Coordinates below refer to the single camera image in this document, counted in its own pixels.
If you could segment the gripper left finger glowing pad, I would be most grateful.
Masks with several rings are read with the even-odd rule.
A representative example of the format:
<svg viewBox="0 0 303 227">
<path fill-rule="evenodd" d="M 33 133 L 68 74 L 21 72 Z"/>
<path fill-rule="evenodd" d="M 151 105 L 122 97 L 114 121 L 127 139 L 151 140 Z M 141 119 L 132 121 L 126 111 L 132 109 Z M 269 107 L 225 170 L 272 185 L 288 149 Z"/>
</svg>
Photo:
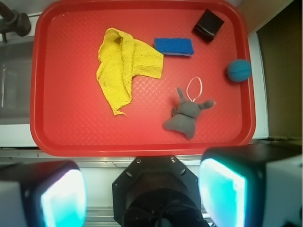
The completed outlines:
<svg viewBox="0 0 303 227">
<path fill-rule="evenodd" d="M 87 203 L 85 176 L 73 161 L 0 166 L 2 227 L 81 227 Z"/>
</svg>

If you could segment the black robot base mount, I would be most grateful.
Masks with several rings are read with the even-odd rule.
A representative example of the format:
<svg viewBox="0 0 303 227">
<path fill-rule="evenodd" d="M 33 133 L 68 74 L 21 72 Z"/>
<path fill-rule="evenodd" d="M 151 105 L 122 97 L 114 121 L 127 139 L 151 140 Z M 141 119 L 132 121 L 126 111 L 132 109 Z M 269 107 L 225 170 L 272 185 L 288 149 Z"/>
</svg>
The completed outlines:
<svg viewBox="0 0 303 227">
<path fill-rule="evenodd" d="M 198 177 L 175 156 L 137 157 L 112 183 L 122 227 L 207 227 Z"/>
</svg>

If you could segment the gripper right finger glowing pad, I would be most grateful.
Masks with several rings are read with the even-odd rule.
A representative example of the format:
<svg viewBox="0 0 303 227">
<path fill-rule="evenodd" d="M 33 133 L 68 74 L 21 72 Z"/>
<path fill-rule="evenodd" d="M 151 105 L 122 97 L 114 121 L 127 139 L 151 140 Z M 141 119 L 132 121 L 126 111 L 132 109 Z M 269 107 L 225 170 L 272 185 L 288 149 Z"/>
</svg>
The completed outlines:
<svg viewBox="0 0 303 227">
<path fill-rule="evenodd" d="M 209 148 L 198 170 L 202 205 L 217 227 L 300 227 L 303 148 L 250 144 Z"/>
</svg>

